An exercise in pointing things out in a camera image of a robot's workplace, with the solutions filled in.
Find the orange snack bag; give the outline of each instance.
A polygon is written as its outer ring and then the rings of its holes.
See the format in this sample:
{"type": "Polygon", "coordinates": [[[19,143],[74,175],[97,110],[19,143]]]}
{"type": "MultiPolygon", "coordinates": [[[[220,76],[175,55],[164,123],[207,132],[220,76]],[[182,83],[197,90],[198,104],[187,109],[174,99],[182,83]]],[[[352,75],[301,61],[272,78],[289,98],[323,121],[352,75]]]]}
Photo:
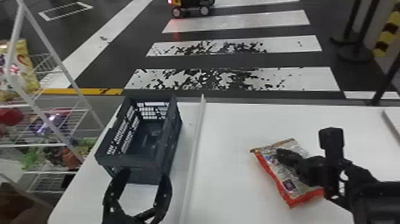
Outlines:
{"type": "Polygon", "coordinates": [[[306,203],[314,197],[323,197],[321,187],[309,187],[302,183],[297,175],[275,157],[276,150],[283,148],[299,153],[304,158],[308,157],[305,151],[294,139],[287,139],[266,147],[250,150],[254,153],[264,170],[274,179],[278,191],[290,208],[306,203]]]}

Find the zebra crossing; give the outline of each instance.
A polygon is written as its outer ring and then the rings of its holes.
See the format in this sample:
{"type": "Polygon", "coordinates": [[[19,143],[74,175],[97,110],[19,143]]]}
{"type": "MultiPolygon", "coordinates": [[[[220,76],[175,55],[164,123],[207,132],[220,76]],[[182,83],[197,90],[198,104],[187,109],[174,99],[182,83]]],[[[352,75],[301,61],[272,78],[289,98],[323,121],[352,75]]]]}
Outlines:
{"type": "MultiPolygon", "coordinates": [[[[238,6],[246,1],[220,1],[238,6]]],[[[247,4],[290,4],[298,1],[251,0],[247,4]]],[[[304,10],[234,14],[171,19],[163,33],[210,30],[259,29],[309,26],[304,10]]],[[[195,41],[156,42],[147,57],[195,57],[197,55],[299,54],[322,51],[316,35],[262,36],[245,39],[198,39],[195,41]]],[[[125,89],[157,90],[246,90],[246,91],[333,91],[340,92],[330,67],[208,68],[199,61],[197,68],[137,69],[125,89]]]]}

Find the white crosswalk stripe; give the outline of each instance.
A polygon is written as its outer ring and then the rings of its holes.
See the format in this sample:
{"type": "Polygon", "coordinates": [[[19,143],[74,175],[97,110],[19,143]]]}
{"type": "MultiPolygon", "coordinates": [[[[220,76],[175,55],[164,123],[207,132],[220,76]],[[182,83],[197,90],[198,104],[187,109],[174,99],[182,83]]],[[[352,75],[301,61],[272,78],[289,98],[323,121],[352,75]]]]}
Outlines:
{"type": "MultiPolygon", "coordinates": [[[[375,91],[344,91],[347,99],[372,99],[375,91]]],[[[385,92],[382,99],[400,99],[397,92],[385,92]]]]}
{"type": "Polygon", "coordinates": [[[205,41],[157,42],[147,56],[201,54],[290,53],[322,51],[315,35],[273,38],[219,39],[205,41]]]}
{"type": "Polygon", "coordinates": [[[250,5],[273,5],[299,2],[300,0],[217,0],[215,8],[242,7],[250,5]]]}
{"type": "Polygon", "coordinates": [[[340,91],[329,67],[140,69],[126,89],[340,91]]]}
{"type": "Polygon", "coordinates": [[[304,10],[171,19],[163,33],[310,25],[304,10]]]}

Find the black plastic basket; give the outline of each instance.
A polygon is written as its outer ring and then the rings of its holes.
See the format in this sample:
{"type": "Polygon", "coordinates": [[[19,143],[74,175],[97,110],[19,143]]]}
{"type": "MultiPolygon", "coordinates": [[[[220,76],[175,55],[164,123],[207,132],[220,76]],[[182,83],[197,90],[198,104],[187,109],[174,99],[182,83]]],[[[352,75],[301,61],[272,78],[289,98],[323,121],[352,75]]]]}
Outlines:
{"type": "Polygon", "coordinates": [[[175,96],[125,97],[95,158],[111,176],[129,167],[130,183],[158,185],[170,172],[181,126],[175,96]]]}

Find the yellow snack bag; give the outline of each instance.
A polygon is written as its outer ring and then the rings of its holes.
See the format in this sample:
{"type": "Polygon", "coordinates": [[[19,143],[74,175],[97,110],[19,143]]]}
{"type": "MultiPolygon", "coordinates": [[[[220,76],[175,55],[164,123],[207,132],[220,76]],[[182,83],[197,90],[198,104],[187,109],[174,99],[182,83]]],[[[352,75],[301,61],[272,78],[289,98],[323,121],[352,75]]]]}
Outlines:
{"type": "MultiPolygon", "coordinates": [[[[13,91],[13,87],[5,78],[5,56],[8,49],[7,41],[0,41],[0,101],[12,100],[18,97],[13,91]]],[[[10,74],[23,89],[28,93],[34,93],[40,89],[40,84],[33,70],[33,64],[29,58],[29,53],[25,39],[20,39],[16,43],[15,57],[12,59],[10,74]]]]}

